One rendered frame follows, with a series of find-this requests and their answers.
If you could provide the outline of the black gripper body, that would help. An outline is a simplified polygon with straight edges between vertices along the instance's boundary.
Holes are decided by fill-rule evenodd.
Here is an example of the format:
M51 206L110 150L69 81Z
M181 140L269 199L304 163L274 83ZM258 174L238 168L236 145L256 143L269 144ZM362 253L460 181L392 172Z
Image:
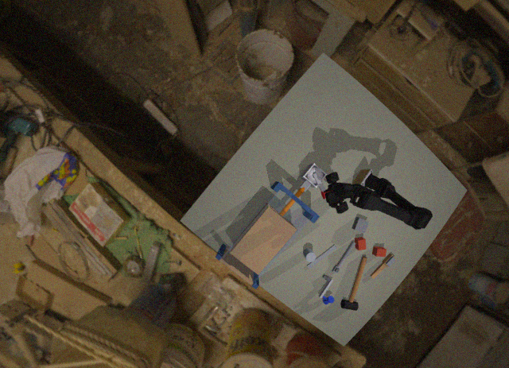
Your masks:
M331 185L329 185L329 186L330 186L330 190L333 190L333 188L334 188L335 184L337 184L337 181L338 181L338 180L340 180L340 178L339 178L339 176L338 176L338 173L337 173L337 172L332 172L331 174L328 174L328 175L326 176L326 180L327 180L327 182L328 182L329 184L331 184ZM344 200L345 200L345 199L347 199L348 197L342 197L342 198L344 198ZM339 206L337 206L337 208L336 208L336 212L337 212L337 213L343 213L343 212L345 212L346 210L348 210L347 202L346 202L346 201L345 201L345 202L340 201L340 202L339 202Z

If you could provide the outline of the grey cylinder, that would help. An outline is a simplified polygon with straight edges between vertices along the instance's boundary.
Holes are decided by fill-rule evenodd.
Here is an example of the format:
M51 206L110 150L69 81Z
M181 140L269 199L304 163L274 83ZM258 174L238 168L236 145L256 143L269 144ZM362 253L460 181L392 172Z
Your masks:
M306 261L313 262L316 258L315 253L310 249L305 249L303 254L305 255Z

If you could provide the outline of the black-headed mallet with wooden handle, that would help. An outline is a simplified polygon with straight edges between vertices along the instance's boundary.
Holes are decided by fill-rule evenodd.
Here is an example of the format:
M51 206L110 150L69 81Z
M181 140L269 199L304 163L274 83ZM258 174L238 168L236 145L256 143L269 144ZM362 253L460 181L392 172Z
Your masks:
M359 287L359 282L360 282L363 270L365 268L366 262L367 262L367 258L366 257L362 257L362 260L361 260L360 266L359 266L359 271L358 271L357 276L355 278L355 282L354 282L354 285L353 285L353 288L352 288L352 292L351 292L350 298L348 300L344 300L343 299L341 301L341 307L342 308L351 309L353 311L354 310L358 310L359 305L358 305L357 302L354 301L354 298L355 298L355 295L357 293L357 289Z

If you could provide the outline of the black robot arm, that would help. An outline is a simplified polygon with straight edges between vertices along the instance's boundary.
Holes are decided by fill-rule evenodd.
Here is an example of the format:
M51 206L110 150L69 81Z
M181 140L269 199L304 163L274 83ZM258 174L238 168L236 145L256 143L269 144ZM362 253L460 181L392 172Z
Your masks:
M395 191L391 182L384 178L379 179L377 176L372 175L372 172L365 180L364 186L360 184L337 183L333 191L325 193L325 197L328 205L333 208L337 208L337 204L340 201L344 201L342 197L348 197L351 199L349 203L352 203L354 206L364 210L384 212L391 217L402 220L415 230L426 228L426 225L428 225L433 217L429 209L415 207ZM358 202L356 202L358 197ZM390 199L397 206L384 201L380 197Z

